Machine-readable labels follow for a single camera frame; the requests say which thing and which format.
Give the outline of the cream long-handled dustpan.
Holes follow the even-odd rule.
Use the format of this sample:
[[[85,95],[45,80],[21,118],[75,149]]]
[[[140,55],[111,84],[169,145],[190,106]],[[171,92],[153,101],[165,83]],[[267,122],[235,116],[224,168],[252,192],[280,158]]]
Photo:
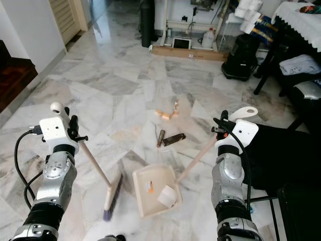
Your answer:
[[[247,121],[248,117],[258,114],[257,108],[254,106],[244,106],[233,112],[229,116],[229,121],[235,122],[237,119]],[[141,217],[147,218],[154,215],[165,213],[183,203],[183,195],[180,191],[180,186],[190,171],[201,163],[202,157],[215,148],[217,138],[213,135],[206,143],[195,158],[189,163],[184,171],[177,175],[174,168],[164,164],[147,165],[147,167],[135,170],[132,173],[135,197],[138,204],[138,212]],[[220,146],[218,148],[222,153],[216,159],[216,165],[213,168],[213,189],[212,202],[216,207],[220,203],[230,204],[232,201],[241,204],[243,210],[247,210],[248,187],[243,184],[245,171],[243,170],[243,156],[247,153],[245,147],[241,147],[239,151],[233,146]],[[154,193],[149,194],[146,190],[146,183],[153,181]],[[169,185],[178,191],[178,201],[174,207],[167,208],[157,201],[162,189]]]

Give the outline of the light wooden louvre door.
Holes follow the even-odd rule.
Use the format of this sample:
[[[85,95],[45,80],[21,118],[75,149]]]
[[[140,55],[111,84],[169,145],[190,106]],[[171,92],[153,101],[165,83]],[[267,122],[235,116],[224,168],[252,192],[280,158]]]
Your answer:
[[[48,0],[64,44],[89,29],[83,0]]]

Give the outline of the white crumpled paper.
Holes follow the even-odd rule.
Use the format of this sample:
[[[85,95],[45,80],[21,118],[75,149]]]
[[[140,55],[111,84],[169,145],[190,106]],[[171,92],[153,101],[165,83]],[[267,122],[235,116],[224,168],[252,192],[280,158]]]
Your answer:
[[[157,197],[157,201],[167,208],[174,207],[178,201],[178,194],[178,191],[166,185]]]

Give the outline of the dark wooden staircase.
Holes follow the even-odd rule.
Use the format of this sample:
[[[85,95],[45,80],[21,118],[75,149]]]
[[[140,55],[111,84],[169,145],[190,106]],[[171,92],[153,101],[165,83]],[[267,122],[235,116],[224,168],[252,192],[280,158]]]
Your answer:
[[[0,61],[0,110],[3,111],[38,73],[30,59],[12,57],[3,41]]]

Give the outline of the clear plastic jug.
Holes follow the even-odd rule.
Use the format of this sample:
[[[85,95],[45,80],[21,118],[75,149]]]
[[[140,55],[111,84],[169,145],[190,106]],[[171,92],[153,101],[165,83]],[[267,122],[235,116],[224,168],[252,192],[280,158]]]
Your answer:
[[[215,43],[215,32],[213,28],[209,28],[203,36],[200,41],[202,48],[206,50],[213,50],[213,46]]]

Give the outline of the long flat cardboard box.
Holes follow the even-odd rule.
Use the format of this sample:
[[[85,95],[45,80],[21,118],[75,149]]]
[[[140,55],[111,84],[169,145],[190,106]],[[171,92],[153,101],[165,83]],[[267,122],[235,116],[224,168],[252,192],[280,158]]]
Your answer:
[[[151,46],[151,53],[163,57],[180,57],[190,58],[197,60],[219,61],[224,62],[227,60],[228,53],[222,53],[211,50],[188,50],[181,48],[172,48],[165,46]]]

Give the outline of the brown cylinder scrap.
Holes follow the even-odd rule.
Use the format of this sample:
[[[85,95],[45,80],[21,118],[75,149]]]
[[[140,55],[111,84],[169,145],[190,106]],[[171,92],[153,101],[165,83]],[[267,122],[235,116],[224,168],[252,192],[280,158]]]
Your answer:
[[[163,139],[165,137],[165,134],[166,134],[166,131],[165,130],[161,130],[159,132],[159,136],[158,136],[158,139],[157,139],[157,147],[160,148],[162,147],[162,144],[163,144]]]

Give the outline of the blue printed box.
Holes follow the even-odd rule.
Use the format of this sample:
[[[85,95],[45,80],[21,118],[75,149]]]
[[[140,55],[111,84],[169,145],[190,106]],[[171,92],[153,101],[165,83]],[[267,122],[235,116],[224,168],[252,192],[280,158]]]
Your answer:
[[[278,31],[278,26],[273,25],[271,18],[261,15],[255,21],[255,25],[252,28],[250,35],[259,39],[265,46],[270,46],[275,37],[277,37]]]

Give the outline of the tall dark cylinder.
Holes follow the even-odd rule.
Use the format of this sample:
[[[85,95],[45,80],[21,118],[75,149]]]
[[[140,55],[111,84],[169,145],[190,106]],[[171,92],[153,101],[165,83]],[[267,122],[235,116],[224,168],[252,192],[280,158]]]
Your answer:
[[[141,45],[149,48],[158,40],[158,36],[154,31],[154,0],[140,0],[140,34]]]

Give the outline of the white shelf unit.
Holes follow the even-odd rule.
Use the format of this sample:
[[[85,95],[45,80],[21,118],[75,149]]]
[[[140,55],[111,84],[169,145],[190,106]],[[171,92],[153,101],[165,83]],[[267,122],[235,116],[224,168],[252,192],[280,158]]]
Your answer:
[[[191,50],[219,51],[222,41],[222,26],[228,13],[231,0],[196,0],[200,3],[212,3],[209,10],[192,5],[191,0],[163,0],[163,35],[157,44],[174,47],[175,39],[190,42]],[[211,45],[202,46],[199,42],[206,32],[213,32]]]

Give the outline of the small white-framed screen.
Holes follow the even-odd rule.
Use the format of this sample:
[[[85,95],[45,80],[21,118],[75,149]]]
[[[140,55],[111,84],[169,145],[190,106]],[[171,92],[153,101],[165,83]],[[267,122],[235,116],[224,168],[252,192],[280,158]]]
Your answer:
[[[175,37],[172,41],[172,48],[190,50],[191,49],[191,39]]]

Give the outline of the dark brown wrapper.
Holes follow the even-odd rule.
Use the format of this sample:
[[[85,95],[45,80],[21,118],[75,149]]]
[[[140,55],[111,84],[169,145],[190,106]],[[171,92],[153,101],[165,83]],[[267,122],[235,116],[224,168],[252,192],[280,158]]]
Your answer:
[[[179,142],[181,140],[184,140],[186,138],[186,135],[181,133],[178,135],[170,136],[162,140],[163,146],[169,146],[173,143]]]

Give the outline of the white lace tablecloth table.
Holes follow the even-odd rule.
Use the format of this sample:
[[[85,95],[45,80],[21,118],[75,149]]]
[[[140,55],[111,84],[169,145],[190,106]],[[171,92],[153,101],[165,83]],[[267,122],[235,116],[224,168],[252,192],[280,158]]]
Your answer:
[[[310,3],[282,2],[275,10],[272,21],[273,25],[277,19],[290,25],[303,39],[321,52],[321,14],[300,13],[302,7],[311,6]]]

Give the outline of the cream long-handled broom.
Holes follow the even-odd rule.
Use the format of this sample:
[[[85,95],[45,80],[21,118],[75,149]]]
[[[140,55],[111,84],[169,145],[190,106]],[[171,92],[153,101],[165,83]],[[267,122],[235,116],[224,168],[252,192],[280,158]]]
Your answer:
[[[55,114],[60,115],[62,117],[69,118],[69,113],[67,112],[68,109],[69,109],[68,107],[62,106],[62,104],[59,102],[54,102],[50,105],[50,110],[52,110]],[[92,152],[87,147],[86,142],[81,142],[78,144],[80,149],[82,149],[83,153],[87,155],[87,157],[93,164],[96,172],[98,172],[98,174],[101,176],[103,181],[105,181],[106,197],[105,197],[105,204],[103,208],[104,209],[103,220],[105,222],[110,222],[114,215],[115,203],[118,198],[119,192],[121,190],[122,174],[117,176],[116,179],[114,179],[115,183],[110,181],[110,179],[108,179],[108,177],[105,175],[105,172],[103,172],[102,168],[100,167],[98,161],[96,160]]]

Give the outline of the black dining chair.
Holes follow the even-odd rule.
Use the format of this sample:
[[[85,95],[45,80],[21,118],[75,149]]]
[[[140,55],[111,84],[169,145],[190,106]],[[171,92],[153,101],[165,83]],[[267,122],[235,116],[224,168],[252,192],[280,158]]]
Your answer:
[[[290,125],[298,127],[305,124],[307,130],[312,135],[321,135],[321,99],[305,99],[303,94],[295,88],[295,85],[310,80],[321,80],[319,74],[293,74],[284,76],[279,69],[279,63],[299,55],[309,55],[314,62],[321,66],[321,52],[318,52],[311,44],[292,29],[282,30],[275,39],[276,48],[270,48],[268,51],[268,66],[261,67],[259,73],[263,76],[255,94],[257,94],[268,77],[274,77],[279,83],[279,96],[286,96],[295,108],[297,118]]]

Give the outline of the folded pale towel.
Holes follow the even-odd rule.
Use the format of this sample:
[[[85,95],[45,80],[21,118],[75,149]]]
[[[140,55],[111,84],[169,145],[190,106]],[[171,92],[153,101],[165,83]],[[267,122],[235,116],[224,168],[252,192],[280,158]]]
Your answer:
[[[321,66],[310,55],[299,55],[279,63],[283,75],[290,76],[294,74],[319,74]]]

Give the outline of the black bulky floor appliance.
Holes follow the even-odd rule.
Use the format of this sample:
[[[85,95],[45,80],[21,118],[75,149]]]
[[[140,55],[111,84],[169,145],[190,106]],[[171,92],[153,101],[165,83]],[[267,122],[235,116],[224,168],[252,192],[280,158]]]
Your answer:
[[[249,34],[238,35],[227,60],[222,64],[223,76],[227,79],[236,79],[243,82],[249,80],[258,61],[255,56],[260,41]]]

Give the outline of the white paper roll pack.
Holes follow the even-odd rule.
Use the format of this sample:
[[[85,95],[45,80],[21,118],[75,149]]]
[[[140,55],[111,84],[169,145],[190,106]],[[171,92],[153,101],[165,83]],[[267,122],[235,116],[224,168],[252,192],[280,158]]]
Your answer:
[[[263,6],[262,0],[238,0],[238,5],[233,12],[233,16],[241,19],[239,29],[244,34],[250,34],[255,28],[255,23],[261,18],[259,10]]]

